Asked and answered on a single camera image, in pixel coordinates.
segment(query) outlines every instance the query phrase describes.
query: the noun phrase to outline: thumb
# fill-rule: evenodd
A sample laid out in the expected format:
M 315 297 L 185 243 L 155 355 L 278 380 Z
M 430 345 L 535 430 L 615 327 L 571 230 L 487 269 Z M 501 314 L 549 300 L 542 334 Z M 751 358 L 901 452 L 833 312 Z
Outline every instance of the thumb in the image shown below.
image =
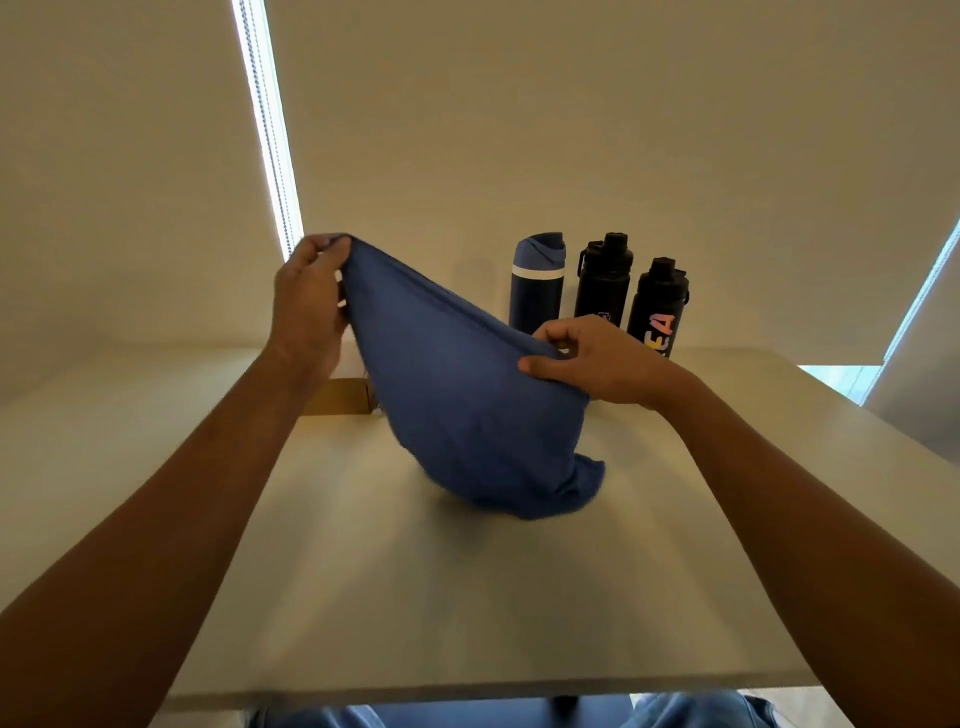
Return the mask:
M 349 235 L 341 235 L 334 240 L 326 250 L 317 256 L 317 259 L 313 261 L 311 266 L 320 268 L 328 273 L 340 270 L 350 255 L 351 242 L 352 240 Z
M 517 367 L 526 375 L 537 379 L 554 379 L 567 384 L 573 372 L 573 361 L 569 359 L 553 359 L 549 356 L 524 356 L 516 363 Z

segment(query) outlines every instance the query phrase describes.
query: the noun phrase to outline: tabletop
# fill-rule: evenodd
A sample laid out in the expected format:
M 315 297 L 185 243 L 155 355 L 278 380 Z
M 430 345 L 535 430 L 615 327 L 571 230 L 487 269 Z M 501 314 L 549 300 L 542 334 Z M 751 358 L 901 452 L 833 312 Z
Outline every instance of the tabletop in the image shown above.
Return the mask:
M 0 489 L 0 605 L 142 482 L 250 356 L 178 354 L 149 375 L 127 362 L 0 412 L 15 476 Z M 950 464 L 774 354 L 675 359 L 960 582 Z M 115 393 L 134 380 L 136 397 Z M 124 425 L 131 406 L 154 414 L 151 437 Z M 167 707 L 815 683 L 661 417 L 594 402 L 578 450 L 607 463 L 596 499 L 524 522 L 430 482 L 383 417 L 302 418 Z

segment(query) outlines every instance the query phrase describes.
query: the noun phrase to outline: hand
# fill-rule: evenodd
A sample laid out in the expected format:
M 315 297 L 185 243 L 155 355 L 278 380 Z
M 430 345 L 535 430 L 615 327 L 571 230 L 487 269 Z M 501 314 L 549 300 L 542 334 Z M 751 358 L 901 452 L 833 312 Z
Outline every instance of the hand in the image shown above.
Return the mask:
M 334 273 L 350 255 L 350 238 L 307 235 L 274 279 L 274 322 L 264 355 L 292 367 L 316 389 L 340 361 L 347 317 Z
M 548 321 L 534 337 L 569 349 L 569 358 L 524 356 L 517 363 L 519 369 L 538 379 L 572 384 L 596 400 L 636 403 L 660 411 L 693 377 L 598 316 Z

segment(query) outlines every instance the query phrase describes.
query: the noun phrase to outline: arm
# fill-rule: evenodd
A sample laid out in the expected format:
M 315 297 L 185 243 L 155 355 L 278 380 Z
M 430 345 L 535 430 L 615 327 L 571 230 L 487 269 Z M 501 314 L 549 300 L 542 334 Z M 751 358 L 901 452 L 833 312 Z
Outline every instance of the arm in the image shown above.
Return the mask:
M 276 276 L 263 353 L 170 459 L 0 614 L 5 726 L 146 726 L 173 683 L 346 322 L 308 237 Z
M 747 425 L 696 376 L 594 316 L 520 369 L 657 410 L 677 430 L 770 600 L 863 726 L 960 725 L 960 590 Z

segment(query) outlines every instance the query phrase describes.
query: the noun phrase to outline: forearm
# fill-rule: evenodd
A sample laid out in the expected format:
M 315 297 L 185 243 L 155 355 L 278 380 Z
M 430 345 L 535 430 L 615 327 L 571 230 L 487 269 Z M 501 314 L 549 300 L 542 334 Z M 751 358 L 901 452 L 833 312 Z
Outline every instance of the forearm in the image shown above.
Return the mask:
M 308 395 L 292 370 L 257 358 L 160 470 L 0 615 L 5 725 L 150 721 Z
M 862 725 L 960 723 L 960 591 L 689 376 L 684 439 L 814 672 Z

